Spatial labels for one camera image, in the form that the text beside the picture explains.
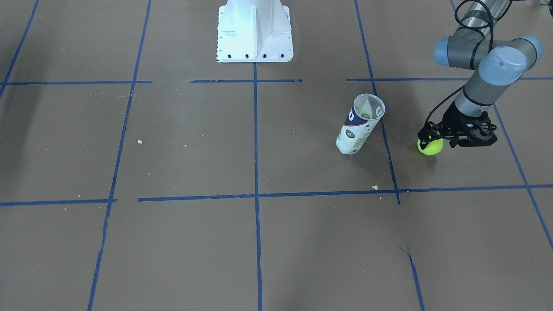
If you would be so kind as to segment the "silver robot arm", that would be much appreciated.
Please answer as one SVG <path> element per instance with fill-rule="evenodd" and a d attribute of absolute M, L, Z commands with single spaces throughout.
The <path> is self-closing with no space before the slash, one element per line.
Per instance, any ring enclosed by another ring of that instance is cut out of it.
<path fill-rule="evenodd" d="M 448 96 L 452 99 L 438 123 L 426 118 L 417 134 L 419 151 L 437 154 L 447 140 L 450 147 L 487 147 L 497 140 L 488 109 L 505 91 L 535 66 L 543 55 L 540 39 L 523 36 L 495 39 L 495 26 L 508 12 L 510 0 L 472 0 L 470 8 L 454 18 L 458 29 L 441 38 L 434 61 L 445 67 L 472 70 L 468 81 Z"/>

